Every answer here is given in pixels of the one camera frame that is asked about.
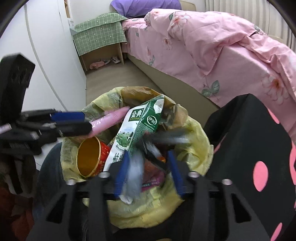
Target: pink bed sheet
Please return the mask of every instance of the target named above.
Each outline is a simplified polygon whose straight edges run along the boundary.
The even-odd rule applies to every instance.
[[[207,13],[154,9],[145,20],[126,20],[123,28],[127,30],[128,43],[123,46],[123,51],[187,83],[220,107],[238,95],[255,95],[276,115],[295,142],[296,70],[285,63],[296,64],[294,52],[267,37],[247,20],[227,13],[223,16],[221,13],[208,13],[210,16],[204,15]],[[235,20],[236,25],[227,26],[228,32],[221,34],[225,27],[216,26],[219,21],[207,22],[213,22],[215,14],[219,15],[220,22],[221,18],[226,18]],[[182,26],[172,32],[171,26],[178,22],[178,16],[183,17]],[[212,34],[207,32],[209,26]],[[215,31],[219,31],[218,37],[213,36]],[[262,48],[262,43],[267,46],[269,54]]]

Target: purple pillow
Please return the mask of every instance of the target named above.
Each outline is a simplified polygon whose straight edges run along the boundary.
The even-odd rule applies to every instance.
[[[179,0],[113,0],[111,5],[127,18],[145,16],[153,8],[181,10]]]

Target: pink slipper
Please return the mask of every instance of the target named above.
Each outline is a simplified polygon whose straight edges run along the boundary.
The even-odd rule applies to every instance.
[[[99,61],[99,62],[95,62],[95,63],[92,63],[89,68],[90,69],[98,69],[99,67],[102,67],[105,65],[105,62],[104,61]]]

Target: white wardrobe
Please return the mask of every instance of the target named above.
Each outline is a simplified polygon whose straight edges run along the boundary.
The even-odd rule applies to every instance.
[[[0,59],[21,53],[36,67],[26,91],[23,111],[81,110],[86,105],[86,76],[71,38],[63,0],[30,0],[0,38]],[[40,169],[54,144],[35,156]]]

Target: pink tube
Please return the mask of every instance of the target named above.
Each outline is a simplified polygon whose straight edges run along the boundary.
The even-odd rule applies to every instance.
[[[92,131],[87,135],[87,138],[94,137],[102,131],[105,131],[111,126],[120,122],[126,116],[129,109],[129,106],[125,106],[119,110],[111,112],[106,116],[103,116],[102,118],[92,121]]]

